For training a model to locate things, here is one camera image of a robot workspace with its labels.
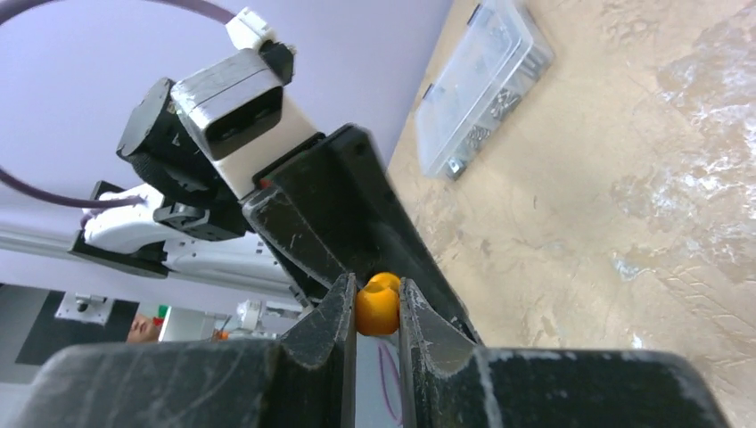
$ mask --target screw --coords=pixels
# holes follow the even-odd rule
[[[449,160],[447,160],[447,167],[447,177],[456,180],[462,175],[466,165],[464,165],[464,162],[458,158],[449,158]]]

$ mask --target orange object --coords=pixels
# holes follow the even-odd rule
[[[384,272],[373,276],[357,293],[357,331],[365,336],[392,334],[399,329],[399,277]]]
[[[396,294],[399,294],[399,285],[401,284],[401,279],[399,279],[398,276],[392,274],[391,272],[381,272],[380,274],[376,274],[372,278],[370,278],[370,281],[368,281],[367,283],[378,283],[384,287],[391,288]]]

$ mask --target white wall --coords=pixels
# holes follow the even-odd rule
[[[350,121],[372,129],[385,160],[450,6],[450,0],[217,3],[233,11],[254,7],[282,40],[295,44],[297,74],[288,87],[295,101],[326,132]],[[0,44],[0,162],[34,185],[81,198],[98,179],[138,184],[114,150],[129,113],[157,78],[185,77],[233,52],[218,24],[137,0],[56,2],[6,23]],[[0,224],[68,238],[78,217],[77,210],[0,188]],[[0,266],[11,267],[0,272],[0,281],[61,289],[56,284],[65,278],[76,286],[106,287],[103,293],[120,298],[148,289],[152,294],[132,300],[162,299],[188,287],[177,303],[187,308],[224,293],[147,283],[94,266],[44,264],[0,253]]]

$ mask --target plastic storage box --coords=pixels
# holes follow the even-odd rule
[[[423,174],[457,179],[553,58],[520,2],[480,4],[415,112]]]

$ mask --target table surface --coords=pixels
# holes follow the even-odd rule
[[[754,426],[756,2],[528,7],[555,63],[455,183],[422,177],[410,114],[410,218],[489,346],[671,350]]]

